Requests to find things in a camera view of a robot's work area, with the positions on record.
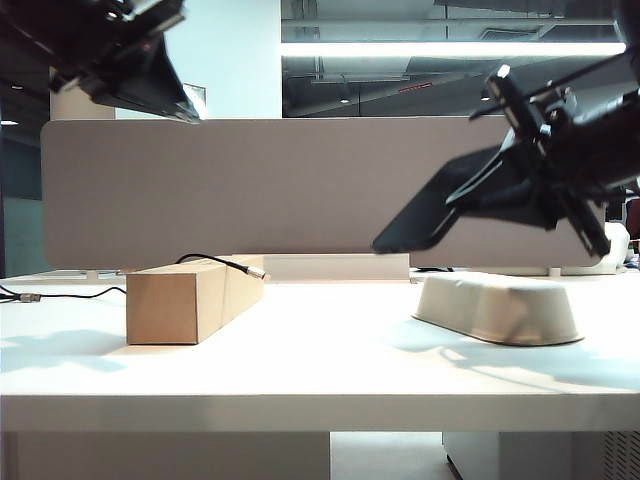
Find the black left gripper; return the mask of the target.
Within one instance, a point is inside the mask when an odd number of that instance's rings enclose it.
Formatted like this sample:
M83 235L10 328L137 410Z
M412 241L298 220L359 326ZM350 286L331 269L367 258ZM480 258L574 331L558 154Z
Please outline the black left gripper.
M75 39L62 52L49 87L58 93L77 86L95 103L199 120L200 115L169 59L165 32L185 16L182 1L85 2Z

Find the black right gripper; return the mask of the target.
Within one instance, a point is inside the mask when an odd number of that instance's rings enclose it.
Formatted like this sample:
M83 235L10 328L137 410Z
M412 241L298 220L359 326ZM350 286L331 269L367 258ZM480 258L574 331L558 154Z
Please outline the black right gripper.
M580 112L571 106L566 84L550 82L526 93L507 65L488 78L513 140L446 164L452 181L439 187L444 214L428 245L440 243L461 218L545 230L565 219L589 255L609 253L592 207L619 199L623 185L639 175L639 91Z

